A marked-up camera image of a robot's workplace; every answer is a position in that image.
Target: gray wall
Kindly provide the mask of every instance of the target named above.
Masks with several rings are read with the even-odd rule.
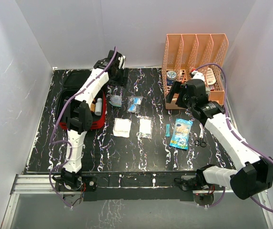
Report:
[[[273,158],[273,1],[255,3],[224,65],[239,131]]]
[[[0,226],[47,96],[51,66],[14,0],[0,1]]]
[[[255,0],[16,0],[58,68],[90,68],[114,45],[127,66],[161,65],[167,33],[226,33],[234,41]]]

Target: black scissors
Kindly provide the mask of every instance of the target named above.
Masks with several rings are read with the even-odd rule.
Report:
[[[196,146],[206,147],[206,142],[204,142],[204,139],[203,139],[204,129],[202,124],[200,124],[200,128],[201,128],[200,136],[197,140],[194,141],[194,144]]]

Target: white napkin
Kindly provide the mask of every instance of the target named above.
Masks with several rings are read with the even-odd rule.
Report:
[[[116,118],[113,134],[117,137],[130,137],[131,121],[129,119]]]
[[[150,119],[140,119],[140,133],[145,135],[151,135],[151,120]]]

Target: orange desk organizer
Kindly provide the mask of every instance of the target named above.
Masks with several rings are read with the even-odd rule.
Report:
[[[182,83],[190,79],[189,73],[205,63],[223,65],[228,48],[228,40],[223,34],[167,34],[165,53],[162,64],[162,81],[164,96],[169,93],[171,86],[167,86],[167,71],[175,71],[178,80]],[[221,71],[212,65],[201,68],[199,71],[206,77],[207,68],[210,67],[215,75],[214,91],[210,91],[209,100],[224,103],[224,88],[220,80]],[[172,102],[166,103],[166,109],[181,109],[176,103],[177,97]]]

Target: plastic bag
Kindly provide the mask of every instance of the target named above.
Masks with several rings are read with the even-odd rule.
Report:
[[[140,116],[140,130],[137,132],[138,137],[152,138],[153,121],[152,118]]]
[[[109,103],[111,103],[112,106],[121,107],[121,101],[122,98],[120,95],[111,95]]]
[[[128,97],[128,110],[129,113],[139,113],[142,105],[142,96]]]
[[[192,121],[184,119],[175,120],[175,127],[170,141],[170,146],[180,149],[188,149],[188,137],[191,128]]]

